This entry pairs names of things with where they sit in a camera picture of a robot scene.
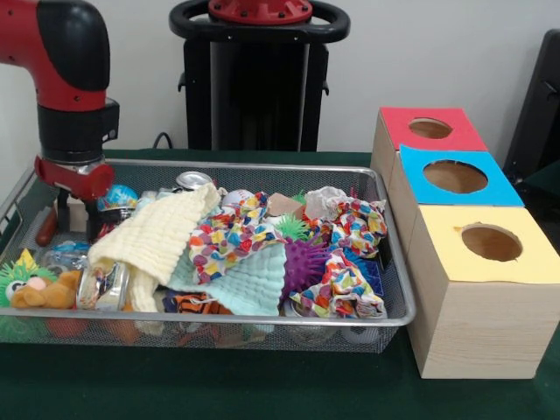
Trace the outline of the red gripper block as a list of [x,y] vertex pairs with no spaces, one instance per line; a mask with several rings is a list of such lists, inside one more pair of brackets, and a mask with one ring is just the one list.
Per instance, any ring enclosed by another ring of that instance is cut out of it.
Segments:
[[56,164],[36,156],[34,169],[47,185],[58,187],[57,221],[60,232],[70,230],[70,210],[67,204],[69,193],[76,199],[87,200],[87,240],[94,243],[102,227],[97,199],[104,196],[113,185],[114,169],[103,160],[83,166]]

